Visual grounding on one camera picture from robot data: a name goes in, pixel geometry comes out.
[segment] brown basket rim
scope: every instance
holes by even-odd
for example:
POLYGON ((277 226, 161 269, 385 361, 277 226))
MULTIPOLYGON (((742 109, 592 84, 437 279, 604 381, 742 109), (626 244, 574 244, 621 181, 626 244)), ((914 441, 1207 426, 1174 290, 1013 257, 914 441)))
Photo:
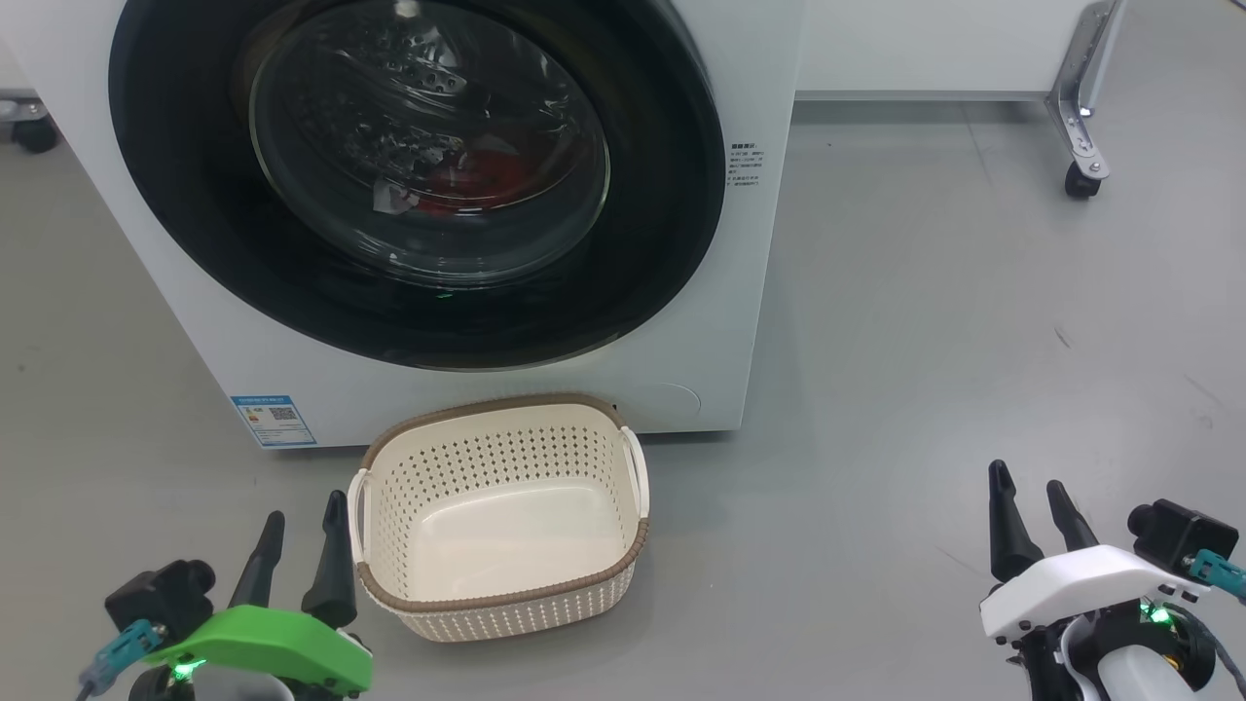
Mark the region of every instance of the brown basket rim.
MULTIPOLYGON (((363 469, 371 471, 373 464, 376 462, 380 452, 389 446, 391 441, 396 437, 426 426, 432 426, 450 420, 459 420, 464 417, 471 417, 476 415, 487 415, 491 412, 501 412, 507 410, 523 410, 528 407, 548 407, 557 405, 581 405, 597 410, 598 412, 606 415, 614 422, 618 428, 625 428, 627 425, 623 423, 623 417, 619 416, 618 411, 602 400, 592 397, 588 395, 576 395, 576 393, 559 393, 559 395, 535 395, 527 397, 511 397, 506 400, 492 400, 488 402, 478 402, 476 405, 466 405, 464 407, 456 407, 452 410, 442 410, 440 412, 432 412, 431 415, 424 415, 414 420, 407 420, 385 433, 383 433, 371 447, 368 448, 368 453, 364 454, 363 469)), ((627 570, 635 559, 640 555, 640 550, 644 548, 644 543, 649 535, 649 519, 643 518, 635 529, 635 539, 632 542, 632 547, 623 558, 619 559, 613 567, 607 568, 599 573, 582 576, 579 579, 573 579, 571 581, 564 581, 561 584, 553 584, 549 586, 542 586, 541 589, 530 589, 527 591, 517 591, 515 594, 498 594, 495 596, 477 596, 475 599, 450 599, 446 601, 409 601, 406 599, 400 599, 385 590, 376 581, 373 575, 373 569, 368 563, 359 563, 355 569, 359 573, 360 581, 364 583, 364 588, 368 593, 380 601, 383 605, 394 609, 395 611, 401 611, 404 614, 447 614, 457 613, 472 609, 492 609, 496 606, 510 606, 515 604, 526 604, 530 601, 536 601, 538 599, 546 599, 548 596, 558 596, 561 594, 571 594, 572 591, 578 591, 582 589, 588 589, 591 586, 597 586, 599 584, 607 583, 624 570, 627 570)))

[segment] green led light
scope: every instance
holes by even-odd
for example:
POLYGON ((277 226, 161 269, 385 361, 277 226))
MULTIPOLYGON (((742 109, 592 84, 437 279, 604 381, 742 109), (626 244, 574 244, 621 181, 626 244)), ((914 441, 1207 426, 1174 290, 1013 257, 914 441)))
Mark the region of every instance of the green led light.
POLYGON ((196 660, 196 661, 186 664, 186 665, 177 665, 177 666, 174 666, 173 667, 173 679, 176 679, 177 681, 186 681, 186 680, 191 679, 191 674, 194 672, 194 669, 198 667, 199 665, 202 665, 203 662, 207 662, 207 660, 196 660))
POLYGON ((1168 609, 1163 606, 1156 606, 1149 601, 1143 601, 1139 608, 1143 610, 1143 615, 1151 620, 1153 624, 1170 624, 1172 623, 1172 615, 1168 613, 1168 609))

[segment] white cabinet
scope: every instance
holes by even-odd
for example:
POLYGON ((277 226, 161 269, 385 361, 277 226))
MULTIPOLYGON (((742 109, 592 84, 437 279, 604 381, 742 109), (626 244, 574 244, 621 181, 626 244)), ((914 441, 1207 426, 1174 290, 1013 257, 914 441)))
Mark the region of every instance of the white cabinet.
POLYGON ((1035 97, 1052 88, 1089 1, 809 0, 797 90, 1035 97))
POLYGON ((17 67, 17 60, 9 52, 9 47, 0 42, 0 93, 24 93, 30 90, 30 82, 17 67))

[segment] washing machine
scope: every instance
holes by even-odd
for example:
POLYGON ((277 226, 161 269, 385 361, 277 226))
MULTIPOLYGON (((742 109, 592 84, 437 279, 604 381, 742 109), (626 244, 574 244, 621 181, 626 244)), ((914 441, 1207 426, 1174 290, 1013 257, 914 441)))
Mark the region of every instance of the washing machine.
POLYGON ((804 0, 0 0, 239 421, 741 425, 804 0))

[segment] beige basket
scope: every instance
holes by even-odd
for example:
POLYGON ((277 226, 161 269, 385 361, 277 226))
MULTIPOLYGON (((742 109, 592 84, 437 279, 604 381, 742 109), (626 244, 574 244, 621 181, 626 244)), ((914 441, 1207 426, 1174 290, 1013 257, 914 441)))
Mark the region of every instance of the beige basket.
POLYGON ((368 594, 439 642, 609 610, 649 530, 635 435, 609 405, 577 395, 399 425, 368 451, 348 504, 368 594))

